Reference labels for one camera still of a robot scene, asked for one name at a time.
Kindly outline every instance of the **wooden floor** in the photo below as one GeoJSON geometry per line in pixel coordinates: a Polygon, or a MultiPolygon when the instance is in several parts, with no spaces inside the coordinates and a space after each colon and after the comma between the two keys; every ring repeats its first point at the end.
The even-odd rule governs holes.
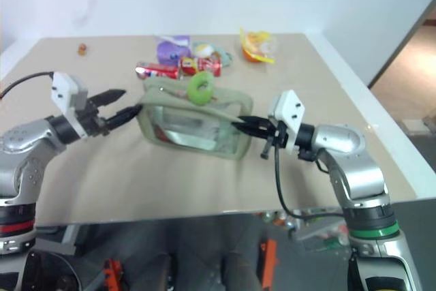
{"type": "Polygon", "coordinates": [[[397,121],[436,109],[436,27],[420,27],[371,90],[397,121]]]}

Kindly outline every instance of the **red can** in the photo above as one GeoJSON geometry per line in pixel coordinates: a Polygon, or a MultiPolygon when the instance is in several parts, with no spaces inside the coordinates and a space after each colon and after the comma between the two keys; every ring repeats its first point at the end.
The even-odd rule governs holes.
{"type": "Polygon", "coordinates": [[[136,64],[135,72],[136,75],[143,80],[151,76],[164,76],[173,79],[180,78],[177,66],[145,63],[143,61],[136,64]]]}
{"type": "Polygon", "coordinates": [[[194,75],[201,71],[209,71],[213,76],[221,76],[221,61],[215,56],[205,58],[182,57],[180,59],[180,69],[186,75],[194,75]]]}

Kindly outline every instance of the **black cable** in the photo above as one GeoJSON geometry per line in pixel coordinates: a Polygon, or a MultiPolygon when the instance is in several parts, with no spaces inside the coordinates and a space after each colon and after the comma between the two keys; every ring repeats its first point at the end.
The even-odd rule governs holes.
{"type": "Polygon", "coordinates": [[[315,164],[316,164],[316,167],[318,167],[318,170],[320,170],[320,171],[323,172],[323,173],[329,174],[329,173],[328,173],[328,170],[324,170],[324,169],[321,167],[321,164],[320,164],[320,161],[319,161],[318,157],[316,157],[315,164]]]}
{"type": "Polygon", "coordinates": [[[30,74],[28,76],[25,76],[24,78],[21,78],[13,83],[11,83],[10,85],[7,86],[6,89],[4,89],[1,93],[0,93],[0,99],[3,99],[3,97],[6,95],[6,93],[8,93],[9,91],[12,90],[12,88],[16,87],[17,85],[19,85],[20,83],[30,80],[31,78],[37,78],[38,76],[49,76],[51,79],[53,79],[53,74],[54,72],[40,72],[40,73],[34,73],[34,74],[30,74]]]}
{"type": "Polygon", "coordinates": [[[65,265],[67,265],[67,267],[70,269],[70,271],[73,273],[74,277],[76,278],[76,281],[77,281],[77,284],[78,284],[77,285],[78,286],[78,290],[82,291],[83,290],[82,281],[80,280],[79,275],[77,274],[77,271],[74,269],[73,265],[71,265],[71,263],[66,258],[64,258],[63,256],[58,255],[58,254],[56,254],[54,252],[49,252],[48,251],[48,252],[46,252],[46,254],[50,254],[51,256],[57,257],[58,259],[62,260],[65,265]]]}
{"type": "Polygon", "coordinates": [[[285,204],[285,200],[283,199],[283,194],[281,193],[281,183],[280,183],[280,154],[279,154],[279,147],[275,147],[274,151],[274,161],[275,161],[275,183],[277,186],[277,193],[279,194],[279,200],[280,204],[283,207],[284,211],[293,218],[296,219],[314,219],[319,217],[327,217],[327,216],[337,216],[337,217],[343,217],[342,213],[319,213],[319,214],[310,214],[310,215],[297,215],[291,212],[288,207],[285,204]]]}

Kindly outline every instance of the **table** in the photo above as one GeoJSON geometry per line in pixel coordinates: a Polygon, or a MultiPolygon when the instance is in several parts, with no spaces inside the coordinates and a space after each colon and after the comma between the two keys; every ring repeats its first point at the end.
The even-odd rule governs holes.
{"type": "MultiPolygon", "coordinates": [[[[334,74],[304,34],[278,35],[277,62],[248,63],[237,35],[195,36],[223,46],[234,56],[216,79],[219,87],[241,90],[254,100],[253,114],[266,116],[274,96],[293,89],[306,107],[305,123],[348,123],[361,129],[369,153],[380,165],[394,201],[416,198],[414,189],[353,105],[334,74]]],[[[9,83],[34,72],[57,70],[77,75],[89,95],[126,89],[103,108],[109,117],[143,94],[137,61],[156,62],[151,36],[48,38],[40,40],[5,78],[9,83]],[[77,54],[80,43],[89,51],[77,54]]],[[[0,105],[0,133],[17,124],[59,111],[50,100],[50,79],[37,78],[11,91],[0,105]]],[[[252,140],[240,161],[159,147],[145,140],[135,121],[109,136],[81,140],[54,158],[46,169],[37,203],[37,225],[87,224],[162,217],[188,217],[280,207],[274,161],[260,159],[263,140],[252,140]]],[[[337,206],[328,175],[296,153],[281,156],[283,193],[291,209],[337,206]]]]}

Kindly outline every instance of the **green ring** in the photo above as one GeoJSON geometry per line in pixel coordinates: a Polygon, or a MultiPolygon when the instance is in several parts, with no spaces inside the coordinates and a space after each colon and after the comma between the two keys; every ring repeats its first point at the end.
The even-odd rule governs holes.
{"type": "Polygon", "coordinates": [[[394,225],[388,226],[387,228],[379,228],[376,230],[349,230],[349,233],[355,238],[362,239],[377,239],[384,236],[389,236],[391,234],[397,233],[400,229],[398,222],[394,225]]]}
{"type": "Polygon", "coordinates": [[[213,75],[210,72],[198,72],[189,81],[187,96],[190,102],[197,106],[204,106],[212,99],[213,75]]]}

